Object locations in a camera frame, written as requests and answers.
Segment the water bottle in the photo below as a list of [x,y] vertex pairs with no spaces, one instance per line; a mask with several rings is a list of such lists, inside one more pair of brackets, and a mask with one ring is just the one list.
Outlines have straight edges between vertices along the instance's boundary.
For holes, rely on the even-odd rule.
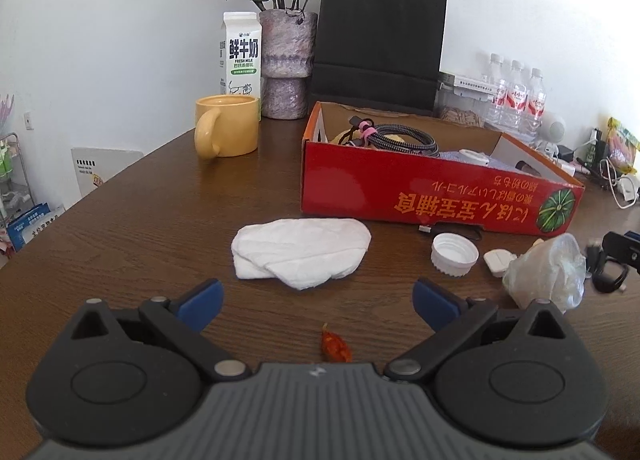
[[538,128],[545,112],[546,91],[542,84],[542,72],[539,68],[531,69],[531,81],[529,85],[529,99],[527,107],[520,123],[520,132],[527,136],[536,137]]
[[489,73],[486,76],[486,82],[498,87],[498,93],[494,98],[493,104],[489,104],[486,115],[486,120],[492,124],[498,124],[500,122],[500,115],[504,109],[504,101],[507,97],[507,79],[502,76],[503,60],[501,55],[491,54]]
[[527,105],[527,87],[522,80],[524,65],[514,60],[511,63],[511,77],[507,86],[507,97],[504,110],[500,114],[500,123],[508,128],[518,129],[520,119]]

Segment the white cloth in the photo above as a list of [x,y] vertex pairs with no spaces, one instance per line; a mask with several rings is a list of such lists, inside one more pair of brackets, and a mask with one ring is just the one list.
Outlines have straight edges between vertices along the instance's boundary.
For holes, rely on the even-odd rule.
[[300,218],[243,227],[231,252],[240,280],[278,278],[303,290],[351,274],[370,241],[357,220]]

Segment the gray textured vase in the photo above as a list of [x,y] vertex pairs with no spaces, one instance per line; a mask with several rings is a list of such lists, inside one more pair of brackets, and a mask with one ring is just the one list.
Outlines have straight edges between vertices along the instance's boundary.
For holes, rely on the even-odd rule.
[[262,114],[300,119],[308,111],[306,78],[311,75],[318,15],[278,8],[260,13],[262,24]]

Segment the green pumpkin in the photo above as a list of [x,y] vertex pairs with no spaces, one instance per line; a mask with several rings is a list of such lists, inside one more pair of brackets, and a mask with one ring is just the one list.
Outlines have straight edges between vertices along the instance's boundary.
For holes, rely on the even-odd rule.
[[575,206],[575,195],[570,189],[560,189],[545,200],[536,224],[543,233],[552,233],[562,227]]

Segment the silver screw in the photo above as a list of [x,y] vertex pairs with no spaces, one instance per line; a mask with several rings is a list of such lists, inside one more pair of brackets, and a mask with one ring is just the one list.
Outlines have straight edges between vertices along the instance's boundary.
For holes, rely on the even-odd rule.
[[389,369],[396,375],[410,376],[420,371],[420,363],[413,359],[398,359],[389,364]]
[[216,363],[213,367],[215,372],[224,377],[236,377],[244,374],[246,370],[246,364],[236,361],[235,359],[227,359]]

